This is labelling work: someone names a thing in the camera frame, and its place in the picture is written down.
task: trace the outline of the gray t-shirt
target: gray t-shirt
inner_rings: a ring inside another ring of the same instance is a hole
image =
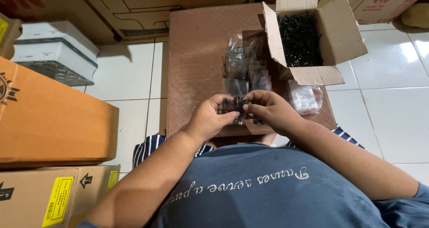
[[[371,201],[296,148],[225,146],[191,162],[152,227],[429,227],[429,187]]]

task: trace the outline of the left hand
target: left hand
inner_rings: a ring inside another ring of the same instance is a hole
[[[198,105],[184,131],[200,143],[216,136],[240,114],[239,112],[218,114],[224,98],[233,99],[231,96],[218,94]]]

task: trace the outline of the forearm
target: forearm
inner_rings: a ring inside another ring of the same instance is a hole
[[[102,228],[141,228],[173,189],[201,144],[186,132],[168,138],[106,194],[87,216],[88,221]]]
[[[305,121],[290,140],[303,151],[329,165],[372,200],[411,198],[418,181],[385,160],[335,135],[325,127]]]

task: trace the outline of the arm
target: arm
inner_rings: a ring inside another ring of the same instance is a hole
[[[385,160],[347,142],[313,121],[303,119],[281,96],[252,91],[243,108],[261,117],[274,131],[337,171],[371,200],[412,198],[418,181]]]
[[[184,131],[160,145],[115,185],[86,219],[103,228],[143,227],[179,181],[204,141],[233,121],[238,112],[218,115],[223,95],[215,95],[195,110]]]

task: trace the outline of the yellow label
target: yellow label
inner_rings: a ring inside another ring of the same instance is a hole
[[[118,179],[119,171],[110,171],[109,184],[107,185],[107,191],[109,191],[116,184]]]
[[[3,38],[3,35],[6,32],[6,29],[8,26],[9,26],[9,24],[0,18],[0,42],[1,42],[1,39]]]
[[[73,177],[58,177],[55,179],[42,227],[63,221],[72,183]]]

